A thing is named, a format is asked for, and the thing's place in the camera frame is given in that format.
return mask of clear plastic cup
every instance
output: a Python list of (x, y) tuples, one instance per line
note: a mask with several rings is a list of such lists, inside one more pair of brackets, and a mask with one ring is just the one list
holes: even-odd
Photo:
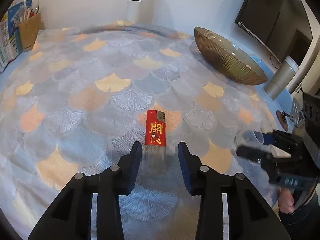
[(240, 145), (261, 147), (263, 145), (263, 134), (257, 131), (243, 130), (236, 135), (236, 147)]

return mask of bedspread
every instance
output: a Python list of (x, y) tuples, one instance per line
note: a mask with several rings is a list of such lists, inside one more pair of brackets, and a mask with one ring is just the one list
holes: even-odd
[[(194, 239), (200, 201), (185, 190), (180, 141), (220, 173), (243, 172), (274, 204), (266, 173), (234, 152), (239, 131), (276, 128), (256, 88), (216, 72), (192, 36), (117, 21), (40, 31), (28, 60), (5, 84), (0, 206), (17, 232), (28, 238), (75, 173), (100, 173), (129, 153), (134, 141), (144, 144), (149, 109), (166, 114), (168, 172), (138, 176), (132, 194), (120, 197), (125, 239)], [(224, 216), (227, 237), (226, 207)]]

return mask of book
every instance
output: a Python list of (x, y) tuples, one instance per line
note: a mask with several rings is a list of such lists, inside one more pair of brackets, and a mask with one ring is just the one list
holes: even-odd
[(7, 10), (0, 21), (0, 72), (22, 52), (19, 19), (31, 5), (32, 0), (17, 3)]

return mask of metal screw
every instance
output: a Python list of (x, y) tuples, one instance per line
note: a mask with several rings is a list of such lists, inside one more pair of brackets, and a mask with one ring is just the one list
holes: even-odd
[(236, 174), (236, 178), (239, 179), (239, 180), (243, 180), (245, 178), (245, 176), (242, 173), (237, 173)]
[(120, 166), (119, 165), (112, 165), (111, 167), (110, 167), (110, 170), (112, 170), (112, 171), (118, 171), (120, 169)]
[(75, 175), (75, 179), (82, 179), (83, 178), (83, 173), (81, 172), (78, 172), (76, 175)]
[(203, 172), (207, 172), (207, 171), (209, 171), (209, 167), (208, 167), (208, 166), (205, 166), (205, 165), (202, 165), (202, 166), (200, 167), (200, 170), (203, 171)]

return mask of human hand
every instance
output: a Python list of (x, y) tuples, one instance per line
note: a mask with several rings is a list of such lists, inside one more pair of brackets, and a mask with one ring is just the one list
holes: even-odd
[(278, 199), (279, 210), (282, 213), (290, 214), (295, 210), (293, 203), (294, 203), (294, 199), (290, 189), (281, 188), (279, 192), (279, 199)]

